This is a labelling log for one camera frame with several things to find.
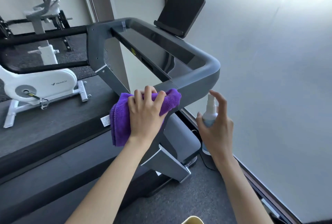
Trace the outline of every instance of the brand logo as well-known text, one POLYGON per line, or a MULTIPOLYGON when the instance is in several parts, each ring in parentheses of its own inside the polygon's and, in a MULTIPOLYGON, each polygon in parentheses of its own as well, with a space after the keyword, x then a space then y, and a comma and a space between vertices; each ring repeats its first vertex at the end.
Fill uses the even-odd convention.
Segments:
POLYGON ((65 80, 65 81, 62 81, 62 82, 58 82, 58 83, 52 83, 51 85, 56 85, 56 84, 61 84, 61 83, 66 83, 67 82, 67 80, 65 80))

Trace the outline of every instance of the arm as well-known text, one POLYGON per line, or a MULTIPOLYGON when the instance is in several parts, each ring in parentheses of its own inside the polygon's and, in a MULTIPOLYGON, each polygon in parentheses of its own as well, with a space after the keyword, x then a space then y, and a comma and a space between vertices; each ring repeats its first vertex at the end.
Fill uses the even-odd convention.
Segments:
POLYGON ((218 92, 210 91, 210 94, 218 100, 218 117, 213 126, 207 128, 198 113, 197 126, 224 179, 236 221, 238 224, 273 224, 233 156, 233 121, 227 117, 227 101, 218 92))
POLYGON ((156 90, 147 86, 145 100, 137 90, 135 96, 129 97, 131 135, 66 224, 113 223, 135 170, 166 116, 159 116, 165 92, 161 91, 154 102, 152 92, 156 93, 156 90))

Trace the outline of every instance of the yellow object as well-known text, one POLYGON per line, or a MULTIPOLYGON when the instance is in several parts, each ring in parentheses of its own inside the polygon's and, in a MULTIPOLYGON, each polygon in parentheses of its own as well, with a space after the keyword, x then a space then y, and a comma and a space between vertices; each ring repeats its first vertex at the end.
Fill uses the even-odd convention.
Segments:
POLYGON ((190 216, 182 224, 204 224, 200 218, 197 216, 190 216))

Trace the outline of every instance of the left hand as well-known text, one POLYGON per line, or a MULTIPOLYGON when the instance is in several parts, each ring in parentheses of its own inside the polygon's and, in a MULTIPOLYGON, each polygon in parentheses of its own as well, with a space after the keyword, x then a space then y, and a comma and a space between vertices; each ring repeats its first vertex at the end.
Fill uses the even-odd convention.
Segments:
POLYGON ((146 150, 150 147, 167 115, 165 113, 159 116, 166 93, 160 91, 155 101, 151 99, 152 93, 157 93, 156 89, 146 86, 144 100, 139 90, 135 90, 134 96, 128 98, 131 127, 129 140, 138 143, 146 150))

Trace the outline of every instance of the cable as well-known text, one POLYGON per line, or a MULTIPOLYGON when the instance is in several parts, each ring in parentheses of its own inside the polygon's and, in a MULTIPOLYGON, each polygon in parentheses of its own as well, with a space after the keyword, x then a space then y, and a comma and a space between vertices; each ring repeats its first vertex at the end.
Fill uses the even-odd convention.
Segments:
POLYGON ((203 157, 202 157, 201 152, 200 152, 200 156, 201 156, 201 159, 202 159, 202 161, 203 161, 203 164, 205 165, 206 168, 208 168, 208 169, 210 169, 210 170, 212 170, 212 171, 214 171, 214 172, 217 172, 217 170, 215 170, 215 169, 213 169, 213 168, 210 168, 210 167, 208 167, 208 166, 206 165, 206 163, 205 163, 205 161, 204 161, 204 159, 203 159, 203 157))

